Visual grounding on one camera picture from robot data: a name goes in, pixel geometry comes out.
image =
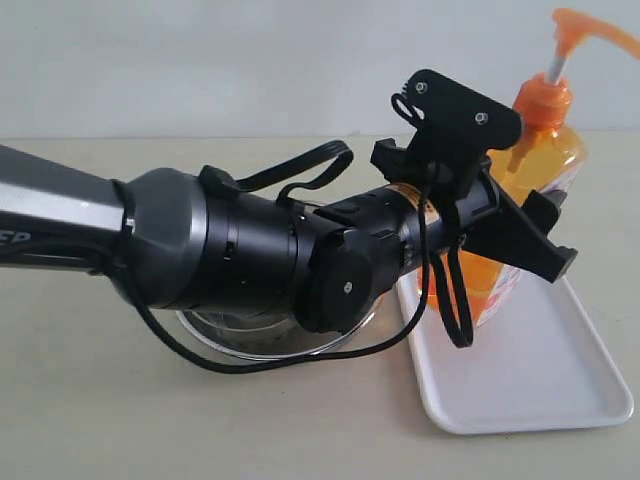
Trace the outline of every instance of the bolt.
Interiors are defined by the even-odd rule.
[[[427,91],[427,82],[418,82],[416,83],[416,92],[418,92],[419,94],[423,94],[424,92]]]
[[[476,113],[475,120],[478,125],[484,125],[489,121],[489,114],[486,112],[478,112]]]

